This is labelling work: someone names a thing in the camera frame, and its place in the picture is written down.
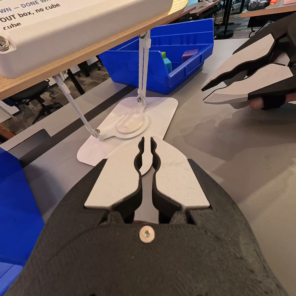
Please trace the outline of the printed instruction sheet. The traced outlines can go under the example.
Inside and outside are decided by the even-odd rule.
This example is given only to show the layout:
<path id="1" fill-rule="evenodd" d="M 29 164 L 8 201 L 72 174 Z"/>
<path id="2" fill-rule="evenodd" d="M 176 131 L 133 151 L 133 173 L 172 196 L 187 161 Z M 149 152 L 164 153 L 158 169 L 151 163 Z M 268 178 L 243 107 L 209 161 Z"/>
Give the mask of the printed instruction sheet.
<path id="1" fill-rule="evenodd" d="M 31 25 L 59 15 L 60 1 L 7 0 L 0 1 L 1 32 Z"/>

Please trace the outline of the purple cube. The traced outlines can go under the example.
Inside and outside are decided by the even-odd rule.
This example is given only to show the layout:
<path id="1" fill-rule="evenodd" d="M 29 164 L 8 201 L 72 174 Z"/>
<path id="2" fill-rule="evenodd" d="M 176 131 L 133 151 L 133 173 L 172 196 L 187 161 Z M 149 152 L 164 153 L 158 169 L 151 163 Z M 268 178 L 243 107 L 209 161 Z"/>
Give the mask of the purple cube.
<path id="1" fill-rule="evenodd" d="M 198 49 L 187 50 L 182 55 L 182 64 L 199 52 Z"/>

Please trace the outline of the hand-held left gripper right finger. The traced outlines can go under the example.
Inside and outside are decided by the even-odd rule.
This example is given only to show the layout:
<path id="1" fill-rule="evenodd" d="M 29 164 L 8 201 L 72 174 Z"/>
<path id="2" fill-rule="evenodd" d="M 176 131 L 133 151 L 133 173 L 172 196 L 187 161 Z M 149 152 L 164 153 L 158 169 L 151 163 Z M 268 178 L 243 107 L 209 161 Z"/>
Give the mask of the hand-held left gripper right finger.
<path id="1" fill-rule="evenodd" d="M 208 209 L 210 203 L 187 157 L 156 136 L 150 143 L 155 170 L 152 203 L 158 210 L 159 223 L 169 223 L 176 212 Z"/>

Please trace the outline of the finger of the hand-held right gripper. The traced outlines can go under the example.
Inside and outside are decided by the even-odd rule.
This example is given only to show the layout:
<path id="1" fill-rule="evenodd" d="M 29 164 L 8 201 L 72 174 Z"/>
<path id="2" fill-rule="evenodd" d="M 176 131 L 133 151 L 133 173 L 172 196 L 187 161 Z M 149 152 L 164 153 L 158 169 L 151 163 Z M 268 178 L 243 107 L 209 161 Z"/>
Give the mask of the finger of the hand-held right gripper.
<path id="1" fill-rule="evenodd" d="M 282 106 L 286 96 L 292 93 L 294 66 L 271 63 L 243 80 L 216 89 L 203 101 L 205 104 L 231 105 L 234 109 L 241 109 L 249 105 L 251 99 L 261 97 L 263 109 L 275 109 Z"/>
<path id="2" fill-rule="evenodd" d="M 271 34 L 234 53 L 202 85 L 202 91 L 208 90 L 221 82 L 233 79 L 237 74 L 256 68 L 268 60 L 275 45 Z"/>

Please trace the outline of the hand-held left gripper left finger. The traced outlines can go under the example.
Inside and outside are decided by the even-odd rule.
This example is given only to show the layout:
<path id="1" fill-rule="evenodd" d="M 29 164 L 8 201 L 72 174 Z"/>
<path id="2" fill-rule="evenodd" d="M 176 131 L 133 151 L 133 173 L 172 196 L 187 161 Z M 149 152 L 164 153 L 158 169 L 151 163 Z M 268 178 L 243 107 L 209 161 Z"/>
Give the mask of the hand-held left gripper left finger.
<path id="1" fill-rule="evenodd" d="M 115 150 L 107 159 L 84 207 L 120 213 L 125 223 L 133 223 L 142 203 L 142 154 L 144 137 Z"/>

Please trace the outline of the grey desk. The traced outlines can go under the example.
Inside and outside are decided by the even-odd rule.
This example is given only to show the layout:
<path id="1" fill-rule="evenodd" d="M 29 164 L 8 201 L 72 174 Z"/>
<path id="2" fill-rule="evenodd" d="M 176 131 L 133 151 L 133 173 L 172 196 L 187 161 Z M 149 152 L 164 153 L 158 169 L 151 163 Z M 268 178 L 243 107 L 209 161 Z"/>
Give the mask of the grey desk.
<path id="1" fill-rule="evenodd" d="M 207 78 L 247 39 L 214 42 L 204 66 L 169 95 L 147 92 L 148 97 L 172 97 L 179 104 L 164 141 L 195 161 L 231 196 L 248 220 L 266 261 L 289 295 L 295 295 L 295 105 L 262 111 L 210 105 L 201 91 Z M 90 120 L 98 127 L 134 87 L 110 78 L 76 99 L 84 114 L 111 98 Z M 6 151 L 45 129 L 48 140 L 79 119 L 71 105 L 45 117 L 1 145 Z M 57 203 L 91 170 L 77 160 L 90 136 L 84 126 L 24 168 L 36 203 L 46 221 Z"/>

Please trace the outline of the black office chair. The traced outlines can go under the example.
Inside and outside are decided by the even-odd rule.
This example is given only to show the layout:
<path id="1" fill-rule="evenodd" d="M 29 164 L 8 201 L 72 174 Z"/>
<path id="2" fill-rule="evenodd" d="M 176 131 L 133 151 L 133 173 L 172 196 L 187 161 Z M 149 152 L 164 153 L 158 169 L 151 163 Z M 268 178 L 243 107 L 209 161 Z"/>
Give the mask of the black office chair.
<path id="1" fill-rule="evenodd" d="M 63 107 L 63 105 L 59 102 L 52 102 L 49 105 L 45 105 L 44 104 L 45 100 L 41 98 L 41 95 L 45 92 L 49 92 L 50 97 L 53 99 L 55 98 L 53 97 L 54 92 L 51 90 L 48 80 L 44 80 L 23 91 L 20 91 L 19 93 L 8 97 L 8 99 L 15 104 L 21 103 L 24 101 L 25 105 L 29 105 L 29 103 L 34 100 L 37 101 L 41 105 L 41 109 L 37 117 L 32 122 L 32 124 L 35 124 L 42 116 L 48 116 L 51 113 L 53 113 L 55 110 L 58 110 Z"/>

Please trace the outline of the blue plastic bin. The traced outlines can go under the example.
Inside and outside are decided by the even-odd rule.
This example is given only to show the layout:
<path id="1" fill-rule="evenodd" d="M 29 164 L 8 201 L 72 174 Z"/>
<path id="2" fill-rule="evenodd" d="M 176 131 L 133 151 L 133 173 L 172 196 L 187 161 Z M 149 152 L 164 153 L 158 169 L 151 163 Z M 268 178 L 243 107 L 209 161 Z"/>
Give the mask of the blue plastic bin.
<path id="1" fill-rule="evenodd" d="M 214 45 L 213 18 L 167 24 L 150 30 L 146 89 L 169 94 L 203 66 L 212 55 Z M 182 64 L 187 50 L 199 52 Z M 168 73 L 161 51 L 172 63 Z M 113 82 L 134 87 L 139 85 L 139 37 L 132 38 L 99 55 Z"/>
<path id="2" fill-rule="evenodd" d="M 44 227 L 20 161 L 0 149 L 0 295 L 28 261 Z"/>

